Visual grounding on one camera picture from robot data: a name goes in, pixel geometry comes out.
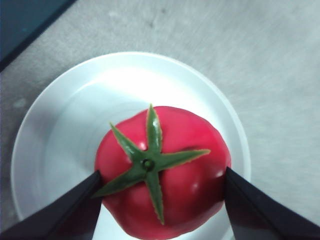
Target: green sepal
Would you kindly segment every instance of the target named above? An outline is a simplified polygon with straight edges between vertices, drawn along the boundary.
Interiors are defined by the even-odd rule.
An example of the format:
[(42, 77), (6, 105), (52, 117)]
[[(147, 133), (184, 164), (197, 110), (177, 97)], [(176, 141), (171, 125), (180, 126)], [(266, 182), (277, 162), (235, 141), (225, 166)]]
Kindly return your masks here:
[(164, 204), (162, 200), (161, 186), (159, 182), (158, 171), (150, 171), (146, 173), (145, 184), (149, 189), (149, 194), (152, 200), (155, 213), (161, 224), (165, 224), (164, 219)]
[(92, 197), (102, 197), (110, 194), (115, 194), (126, 188), (129, 188), (139, 182), (142, 182), (146, 177), (146, 172), (139, 165), (134, 165), (125, 173), (117, 176), (109, 181), (106, 185), (100, 188)]
[(207, 155), (210, 153), (208, 149), (201, 150), (190, 150), (190, 151), (178, 151), (175, 153), (163, 153), (159, 156), (159, 161), (157, 162), (156, 169), (162, 171), (165, 169), (170, 169), (178, 165), (182, 165), (192, 160), (197, 159), (202, 155)]
[(148, 139), (148, 151), (160, 153), (162, 150), (162, 130), (155, 109), (150, 104), (146, 116), (146, 132)]
[(123, 135), (118, 128), (112, 125), (112, 123), (110, 123), (110, 126), (117, 142), (130, 158), (130, 160), (133, 163), (139, 163), (141, 158), (144, 157), (143, 151), (140, 150), (129, 138)]

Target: dark object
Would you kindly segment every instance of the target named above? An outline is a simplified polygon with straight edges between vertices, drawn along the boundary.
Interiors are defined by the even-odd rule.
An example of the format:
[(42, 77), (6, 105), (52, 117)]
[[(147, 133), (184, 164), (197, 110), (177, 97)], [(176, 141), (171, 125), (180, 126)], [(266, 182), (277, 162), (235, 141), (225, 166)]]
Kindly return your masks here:
[(225, 206), (236, 240), (320, 240), (320, 227), (258, 190), (230, 168)]
[(76, 0), (0, 0), (0, 72)]
[(91, 240), (102, 198), (91, 198), (101, 188), (94, 172), (58, 200), (0, 235), (0, 240)]

